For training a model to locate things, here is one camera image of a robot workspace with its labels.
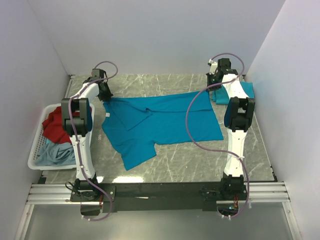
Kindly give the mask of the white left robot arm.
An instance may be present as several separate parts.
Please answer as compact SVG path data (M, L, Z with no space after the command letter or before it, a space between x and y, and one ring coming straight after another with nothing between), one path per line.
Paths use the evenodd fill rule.
M81 89L69 98L61 100L62 128L70 138L76 165L76 180L73 191L80 192L88 201L96 200L102 189L97 181L96 171L91 156L91 134L94 120L91 102L99 97L110 100L113 96L107 83L107 73L94 68L91 77Z

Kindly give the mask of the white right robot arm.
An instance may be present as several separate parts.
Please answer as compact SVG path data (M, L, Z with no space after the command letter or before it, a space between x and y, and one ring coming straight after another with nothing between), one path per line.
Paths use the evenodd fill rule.
M237 188L244 184L243 153L247 132L252 125L255 100L245 92L238 72L232 69L229 58L208 61L207 85L209 91L226 90L228 105L224 115L227 128L228 148L226 165L223 171L223 184L219 187L222 198L230 200L237 194Z

